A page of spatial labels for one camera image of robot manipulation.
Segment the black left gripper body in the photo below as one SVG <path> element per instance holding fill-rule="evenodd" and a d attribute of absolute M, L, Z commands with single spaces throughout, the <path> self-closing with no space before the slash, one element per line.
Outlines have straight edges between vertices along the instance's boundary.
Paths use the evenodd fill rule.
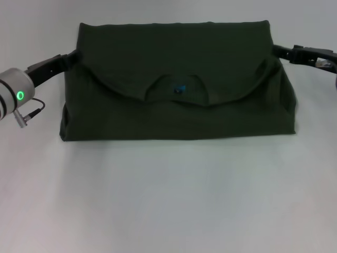
<path fill-rule="evenodd" d="M 52 77 L 67 71 L 66 58 L 66 54 L 57 55 L 29 66 L 25 73 L 32 80 L 34 87 L 38 87 Z"/>

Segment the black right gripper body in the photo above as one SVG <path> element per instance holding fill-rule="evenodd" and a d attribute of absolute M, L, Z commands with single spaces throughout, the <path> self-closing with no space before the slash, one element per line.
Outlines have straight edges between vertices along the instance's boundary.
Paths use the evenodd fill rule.
<path fill-rule="evenodd" d="M 315 67 L 328 72 L 337 72 L 337 53 L 321 48 L 294 46 L 289 53 L 292 64 Z"/>

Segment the dark green FREE T-shirt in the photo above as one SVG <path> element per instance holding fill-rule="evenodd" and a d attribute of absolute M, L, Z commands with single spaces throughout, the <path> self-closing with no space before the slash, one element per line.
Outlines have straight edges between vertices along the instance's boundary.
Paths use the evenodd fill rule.
<path fill-rule="evenodd" d="M 296 97 L 268 21 L 91 26 L 65 73 L 63 141 L 294 134 Z"/>

